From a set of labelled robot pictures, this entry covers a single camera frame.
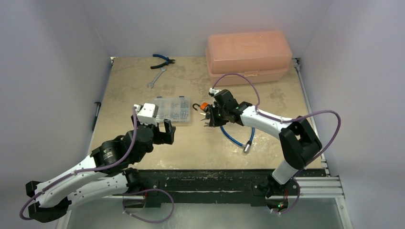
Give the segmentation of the orange black padlock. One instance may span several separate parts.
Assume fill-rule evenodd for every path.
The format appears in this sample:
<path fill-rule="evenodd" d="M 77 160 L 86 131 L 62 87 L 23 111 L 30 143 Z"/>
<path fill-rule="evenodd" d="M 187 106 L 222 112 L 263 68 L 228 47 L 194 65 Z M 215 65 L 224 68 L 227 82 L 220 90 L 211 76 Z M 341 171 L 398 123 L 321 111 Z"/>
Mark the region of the orange black padlock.
<path fill-rule="evenodd" d="M 192 105 L 192 108 L 195 111 L 201 110 L 201 111 L 207 113 L 209 111 L 209 109 L 210 109 L 210 105 L 208 103 L 202 103 L 202 104 L 194 103 Z"/>

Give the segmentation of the blue cable lock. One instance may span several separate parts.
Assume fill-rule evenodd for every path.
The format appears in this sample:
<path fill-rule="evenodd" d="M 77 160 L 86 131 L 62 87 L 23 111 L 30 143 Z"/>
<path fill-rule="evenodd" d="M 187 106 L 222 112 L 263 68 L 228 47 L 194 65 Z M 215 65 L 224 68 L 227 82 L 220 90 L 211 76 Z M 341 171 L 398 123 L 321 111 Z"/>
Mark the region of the blue cable lock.
<path fill-rule="evenodd" d="M 249 153 L 249 151 L 250 151 L 250 149 L 251 149 L 251 146 L 252 146 L 252 142 L 253 142 L 253 140 L 254 140 L 255 133 L 256 133 L 256 129 L 255 129 L 255 128 L 253 128 L 253 127 L 251 128 L 250 138 L 249 138 L 249 140 L 248 140 L 245 144 L 242 144 L 241 142 L 239 142 L 239 141 L 237 141 L 236 139 L 234 139 L 233 137 L 231 137 L 231 136 L 226 132 L 226 130 L 224 129 L 223 126 L 220 126 L 220 129 L 221 129 L 223 135 L 224 135 L 229 141 L 231 141 L 233 144 L 237 145 L 238 147 L 243 148 L 243 152 L 244 152 L 245 154 L 248 154 L 248 153 Z"/>

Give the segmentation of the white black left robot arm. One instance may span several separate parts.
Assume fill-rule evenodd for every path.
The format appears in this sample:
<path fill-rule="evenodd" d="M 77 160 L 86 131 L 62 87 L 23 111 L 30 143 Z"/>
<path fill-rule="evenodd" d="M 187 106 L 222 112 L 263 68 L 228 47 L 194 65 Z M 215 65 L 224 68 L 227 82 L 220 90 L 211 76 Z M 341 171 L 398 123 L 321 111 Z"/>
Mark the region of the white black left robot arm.
<path fill-rule="evenodd" d="M 20 218 L 46 223 L 106 196 L 162 192 L 141 181 L 139 171 L 129 165 L 140 162 L 154 145 L 172 145 L 176 127 L 165 119 L 162 132 L 154 119 L 143 122 L 140 117 L 133 115 L 132 130 L 103 142 L 71 169 L 48 181 L 28 182 L 25 188 L 30 199 L 20 210 Z"/>

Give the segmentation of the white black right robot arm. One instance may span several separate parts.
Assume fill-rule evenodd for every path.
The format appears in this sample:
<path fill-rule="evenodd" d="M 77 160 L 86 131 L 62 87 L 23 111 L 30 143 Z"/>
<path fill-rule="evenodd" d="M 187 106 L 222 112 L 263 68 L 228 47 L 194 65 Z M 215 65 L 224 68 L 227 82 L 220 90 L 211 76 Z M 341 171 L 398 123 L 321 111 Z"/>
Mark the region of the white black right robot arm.
<path fill-rule="evenodd" d="M 257 109 L 248 102 L 237 102 L 227 90 L 210 89 L 211 104 L 194 104 L 194 110 L 205 112 L 207 126 L 221 127 L 227 123 L 247 126 L 267 133 L 280 141 L 283 161 L 268 176 L 267 197 L 282 193 L 287 183 L 320 152 L 322 144 L 307 119 L 284 119 Z"/>

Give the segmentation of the clear plastic screw organizer box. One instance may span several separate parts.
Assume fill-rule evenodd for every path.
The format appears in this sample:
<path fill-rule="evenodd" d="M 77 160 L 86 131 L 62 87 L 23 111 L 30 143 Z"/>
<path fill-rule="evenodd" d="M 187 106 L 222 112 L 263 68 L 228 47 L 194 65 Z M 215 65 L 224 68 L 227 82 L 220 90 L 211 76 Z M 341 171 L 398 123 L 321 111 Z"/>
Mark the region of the clear plastic screw organizer box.
<path fill-rule="evenodd" d="M 177 97 L 155 97 L 150 101 L 158 107 L 156 120 L 163 122 L 164 119 L 172 123 L 188 123 L 190 121 L 190 98 L 185 96 Z"/>

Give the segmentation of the pink plastic toolbox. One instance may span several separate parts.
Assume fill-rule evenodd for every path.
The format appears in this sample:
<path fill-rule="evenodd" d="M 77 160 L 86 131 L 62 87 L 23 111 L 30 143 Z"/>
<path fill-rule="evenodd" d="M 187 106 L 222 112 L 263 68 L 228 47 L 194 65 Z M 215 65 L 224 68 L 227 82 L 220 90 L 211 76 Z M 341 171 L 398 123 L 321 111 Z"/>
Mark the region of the pink plastic toolbox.
<path fill-rule="evenodd" d="M 228 86 L 280 80 L 292 51 L 282 31 L 262 31 L 211 35 L 205 56 L 212 83 Z"/>

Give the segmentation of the small silver open-end wrench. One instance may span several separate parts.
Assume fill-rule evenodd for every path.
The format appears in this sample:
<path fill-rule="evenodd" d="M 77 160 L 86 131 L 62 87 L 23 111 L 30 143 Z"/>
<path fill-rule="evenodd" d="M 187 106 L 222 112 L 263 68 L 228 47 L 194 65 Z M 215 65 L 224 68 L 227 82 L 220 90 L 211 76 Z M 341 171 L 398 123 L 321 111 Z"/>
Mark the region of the small silver open-end wrench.
<path fill-rule="evenodd" d="M 155 82 L 159 79 L 159 77 L 167 70 L 166 67 L 161 67 L 159 73 L 153 78 L 153 80 L 147 84 L 147 88 L 153 88 Z"/>

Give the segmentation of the black hammer beside table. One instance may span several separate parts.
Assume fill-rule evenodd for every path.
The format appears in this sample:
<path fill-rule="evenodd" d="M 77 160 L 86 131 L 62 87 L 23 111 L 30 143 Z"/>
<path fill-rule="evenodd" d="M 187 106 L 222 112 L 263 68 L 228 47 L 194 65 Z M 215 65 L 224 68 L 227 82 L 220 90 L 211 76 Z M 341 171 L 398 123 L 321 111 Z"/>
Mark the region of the black hammer beside table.
<path fill-rule="evenodd" d="M 97 122 L 99 111 L 101 108 L 101 102 L 97 101 L 97 102 L 95 102 L 95 105 L 96 105 L 96 112 L 95 112 L 93 123 L 92 123 L 92 131 L 95 130 L 96 122 Z"/>

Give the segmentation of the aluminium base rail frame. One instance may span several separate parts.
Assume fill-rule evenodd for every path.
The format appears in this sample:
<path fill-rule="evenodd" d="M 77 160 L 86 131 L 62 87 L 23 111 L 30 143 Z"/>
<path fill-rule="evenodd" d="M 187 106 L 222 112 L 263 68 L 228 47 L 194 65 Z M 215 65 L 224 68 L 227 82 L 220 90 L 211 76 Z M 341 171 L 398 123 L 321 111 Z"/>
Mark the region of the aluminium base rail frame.
<path fill-rule="evenodd" d="M 310 163 L 326 149 L 327 147 L 322 145 L 320 152 L 311 159 Z M 300 186 L 296 177 L 303 170 L 286 184 L 282 193 L 269 197 L 266 195 L 265 188 L 268 176 L 274 170 L 138 170 L 141 181 L 146 185 L 162 189 L 162 192 L 147 194 L 147 196 L 130 196 L 142 198 L 144 206 L 149 208 L 157 208 L 167 201 L 202 204 L 249 203 L 252 206 L 267 206 L 271 212 L 284 214 L 292 209 L 292 205 L 288 202 L 289 193 L 300 197 Z"/>

